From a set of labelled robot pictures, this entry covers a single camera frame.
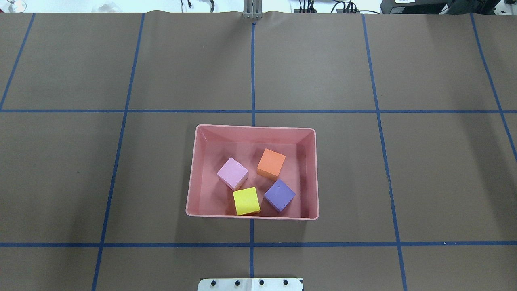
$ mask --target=cube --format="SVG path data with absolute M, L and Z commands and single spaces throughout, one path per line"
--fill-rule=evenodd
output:
M 244 181 L 248 178 L 248 170 L 232 157 L 226 161 L 224 166 L 217 172 L 217 176 L 233 191 L 239 190 Z
M 296 194 L 285 183 L 278 179 L 271 188 L 266 192 L 264 198 L 273 205 L 278 211 L 282 212 L 284 208 L 293 200 Z
M 260 212 L 259 198 L 255 187 L 233 192 L 237 215 L 254 214 Z
M 273 181 L 278 179 L 280 170 L 284 164 L 285 156 L 270 149 L 265 149 L 258 163 L 257 174 Z

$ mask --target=cable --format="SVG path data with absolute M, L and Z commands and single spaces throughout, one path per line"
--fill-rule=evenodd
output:
M 373 11 L 373 10 L 355 10 L 355 11 L 353 11 L 353 12 L 351 12 L 351 13 L 356 13 L 356 12 L 373 12 L 373 13 L 380 14 L 379 12 L 377 12 L 377 11 Z
M 316 13 L 314 0 L 303 0 L 303 5 L 301 4 L 301 0 L 298 0 L 298 3 L 300 3 L 299 13 Z
M 339 4 L 343 4 L 342 13 L 350 14 L 350 13 L 357 13 L 357 12 L 373 12 L 376 14 L 380 14 L 379 12 L 373 11 L 373 10 L 357 10 L 357 5 L 352 1 L 337 1 L 337 0 L 332 0 L 332 1 L 336 2 L 336 4 L 334 5 L 334 7 L 332 7 L 332 10 L 330 11 L 330 13 L 334 12 L 334 9 L 336 8 L 336 6 L 338 6 Z

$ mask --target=pink plastic bin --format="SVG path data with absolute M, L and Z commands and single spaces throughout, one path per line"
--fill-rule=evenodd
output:
M 265 148 L 286 156 L 279 179 L 296 193 L 280 213 L 264 199 L 274 181 L 256 173 Z M 230 157 L 249 170 L 241 189 L 256 187 L 260 213 L 236 215 L 233 191 L 217 177 Z M 186 212 L 203 217 L 316 220 L 320 215 L 316 132 L 312 128 L 198 125 Z

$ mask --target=grid line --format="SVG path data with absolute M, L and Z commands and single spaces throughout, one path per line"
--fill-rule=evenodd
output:
M 470 14 L 470 21 L 472 23 L 472 29 L 474 30 L 474 36 L 476 37 L 476 43 L 478 45 L 479 54 L 481 55 L 481 60 L 483 61 L 483 66 L 486 71 L 486 76 L 488 77 L 488 81 L 490 82 L 490 87 L 492 88 L 492 93 L 494 94 L 495 102 L 497 103 L 497 108 L 499 109 L 499 114 L 501 115 L 506 135 L 508 136 L 508 141 L 510 142 L 510 146 L 512 148 L 513 157 L 517 162 L 517 151 L 515 150 L 515 145 L 513 144 L 512 135 L 510 134 L 510 128 L 508 128 L 508 124 L 506 122 L 503 107 L 501 106 L 501 102 L 499 101 L 499 97 L 497 96 L 497 91 L 495 89 L 494 81 L 492 80 L 492 75 L 490 74 L 488 64 L 486 63 L 486 59 L 484 57 L 483 48 L 481 47 L 481 42 L 479 41 L 478 29 L 476 28 L 476 21 L 474 20 L 474 14 L 472 13 Z
M 420 113 L 420 114 L 515 114 L 517 110 L 441 109 L 0 109 L 0 113 Z
M 346 248 L 378 246 L 462 246 L 517 245 L 517 241 L 402 241 L 402 242 L 121 242 L 104 243 L 103 248 Z M 0 248 L 98 248 L 100 243 L 1 242 Z
M 251 24 L 251 126 L 255 126 L 255 27 L 256 22 Z M 255 277 L 254 268 L 254 247 L 255 243 L 255 220 L 250 219 L 250 278 Z
M 383 132 L 383 126 L 381 121 L 381 112 L 379 110 L 379 102 L 377 99 L 377 87 L 375 86 L 375 77 L 373 73 L 373 65 L 372 65 L 372 57 L 370 54 L 370 44 L 368 42 L 368 29 L 366 27 L 366 19 L 364 17 L 364 14 L 361 14 L 362 18 L 362 27 L 364 30 L 364 42 L 366 44 L 366 53 L 368 56 L 368 66 L 370 68 L 370 79 L 372 82 L 372 90 L 373 90 L 373 99 L 375 101 L 375 110 L 377 114 L 377 124 L 379 128 L 379 136 L 381 139 L 381 148 L 383 151 L 383 159 L 384 159 L 384 168 L 386 171 L 386 177 L 388 179 L 388 189 L 389 189 L 389 197 L 390 197 L 390 204 L 391 204 L 391 217 L 393 219 L 393 228 L 395 230 L 395 239 L 397 241 L 397 252 L 399 255 L 399 266 L 400 266 L 400 275 L 402 279 L 402 288 L 404 291 L 407 291 L 407 282 L 406 282 L 406 271 L 404 268 L 404 257 L 402 255 L 402 246 L 400 245 L 400 235 L 399 235 L 399 224 L 397 222 L 397 211 L 395 210 L 395 199 L 393 197 L 393 188 L 391 186 L 391 176 L 389 173 L 389 164 L 388 164 L 388 155 L 386 153 L 386 144 L 384 143 L 384 132 Z
M 142 18 L 140 19 L 140 29 L 139 29 L 139 32 L 138 32 L 138 39 L 136 40 L 136 48 L 135 48 L 135 52 L 134 52 L 133 67 L 131 69 L 131 77 L 129 78 L 128 95 L 127 95 L 127 98 L 126 98 L 126 107 L 125 107 L 124 116 L 122 118 L 122 125 L 120 127 L 120 136 L 118 138 L 117 153 L 116 153 L 116 156 L 115 156 L 115 163 L 114 163 L 114 166 L 113 166 L 113 174 L 112 174 L 112 177 L 111 177 L 110 192 L 108 194 L 108 202 L 106 204 L 106 212 L 104 213 L 104 222 L 102 223 L 102 233 L 101 233 L 101 237 L 100 237 L 99 251 L 97 253 L 97 262 L 95 264 L 95 273 L 94 273 L 94 279 L 93 279 L 93 282 L 92 282 L 92 291 L 95 291 L 95 289 L 97 288 L 97 279 L 99 278 L 100 263 L 101 263 L 101 260 L 102 260 L 102 250 L 103 250 L 104 240 L 106 238 L 106 229 L 108 227 L 108 218 L 110 216 L 111 201 L 112 201 L 112 198 L 113 198 L 113 189 L 115 188 L 115 179 L 116 179 L 116 176 L 117 176 L 118 161 L 119 161 L 119 158 L 120 158 L 120 150 L 122 148 L 122 140 L 124 138 L 124 130 L 126 128 L 126 120 L 127 120 L 127 115 L 128 115 L 127 111 L 128 111 L 129 102 L 130 102 L 130 99 L 131 99 L 131 90 L 132 90 L 132 87 L 133 87 L 133 79 L 134 79 L 134 73 L 135 73 L 135 70 L 136 70 L 136 62 L 138 60 L 138 52 L 139 52 L 139 48 L 140 48 L 140 40 L 142 39 L 142 30 L 143 30 L 143 27 L 144 27 L 144 20 L 145 20 L 145 13 L 142 13 Z
M 14 77 L 14 73 L 16 72 L 16 67 L 18 67 L 18 62 L 20 61 L 20 57 L 22 56 L 23 48 L 25 47 L 25 43 L 27 42 L 27 38 L 29 37 L 29 33 L 31 32 L 32 24 L 34 23 L 34 18 L 36 14 L 33 13 L 31 17 L 31 21 L 29 21 L 29 25 L 27 27 L 27 31 L 25 32 L 25 36 L 23 37 L 22 45 L 18 51 L 18 55 L 16 56 L 16 60 L 14 61 L 14 65 L 12 66 L 11 74 L 9 75 L 9 79 L 7 80 L 7 84 L 5 85 L 4 94 L 2 95 L 2 100 L 0 101 L 0 109 L 4 106 L 5 99 L 7 98 L 7 93 L 9 92 L 9 87 L 11 86 L 12 78 Z

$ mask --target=table surface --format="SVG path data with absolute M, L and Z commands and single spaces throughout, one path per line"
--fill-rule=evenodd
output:
M 516 18 L 5 23 L 2 290 L 517 290 Z M 198 124 L 314 128 L 320 218 L 187 216 Z

